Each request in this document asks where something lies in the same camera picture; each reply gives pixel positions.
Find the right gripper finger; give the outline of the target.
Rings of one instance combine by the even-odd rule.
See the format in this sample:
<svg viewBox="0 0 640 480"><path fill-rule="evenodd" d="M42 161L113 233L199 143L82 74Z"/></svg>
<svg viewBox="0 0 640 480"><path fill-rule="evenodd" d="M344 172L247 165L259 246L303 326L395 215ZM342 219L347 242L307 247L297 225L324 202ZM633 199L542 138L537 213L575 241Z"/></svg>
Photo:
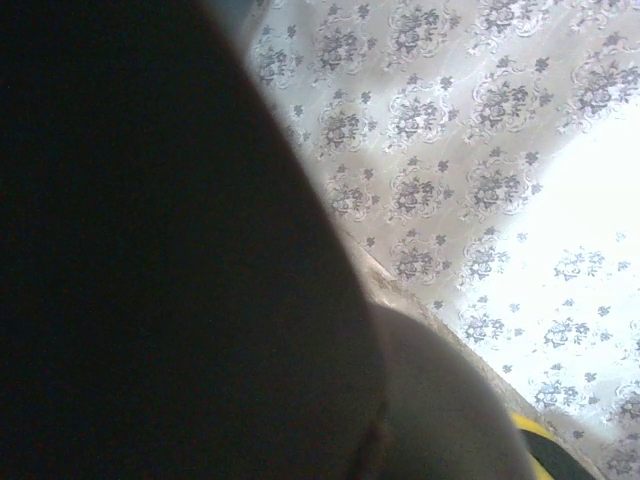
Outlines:
<svg viewBox="0 0 640 480"><path fill-rule="evenodd" d="M595 480L543 426L516 413L511 419L524 438L537 479Z"/></svg>

